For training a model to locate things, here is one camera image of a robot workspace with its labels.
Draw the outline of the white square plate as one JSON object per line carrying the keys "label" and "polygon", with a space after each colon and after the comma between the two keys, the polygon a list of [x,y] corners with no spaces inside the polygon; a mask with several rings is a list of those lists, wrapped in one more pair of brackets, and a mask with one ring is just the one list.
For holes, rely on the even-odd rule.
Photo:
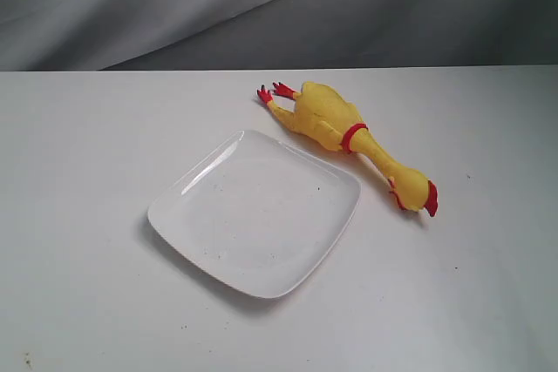
{"label": "white square plate", "polygon": [[243,294],[280,298],[337,244],[360,198],[359,181],[261,132],[235,133],[147,210],[186,260]]}

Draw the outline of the grey backdrop cloth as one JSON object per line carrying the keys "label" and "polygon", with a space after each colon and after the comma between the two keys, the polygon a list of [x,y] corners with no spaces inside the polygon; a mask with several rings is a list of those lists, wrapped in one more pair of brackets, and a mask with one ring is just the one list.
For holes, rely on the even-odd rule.
{"label": "grey backdrop cloth", "polygon": [[556,60],[557,0],[1,0],[5,71]]}

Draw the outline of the yellow rubber chicken toy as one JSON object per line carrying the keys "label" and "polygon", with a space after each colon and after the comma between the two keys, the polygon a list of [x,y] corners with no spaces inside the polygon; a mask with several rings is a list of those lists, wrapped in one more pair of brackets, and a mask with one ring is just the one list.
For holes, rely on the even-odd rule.
{"label": "yellow rubber chicken toy", "polygon": [[299,91],[283,83],[256,94],[288,130],[315,140],[332,152],[357,152],[368,158],[387,180],[398,207],[434,216],[438,190],[420,171],[397,162],[372,136],[357,107],[328,85],[305,82]]}

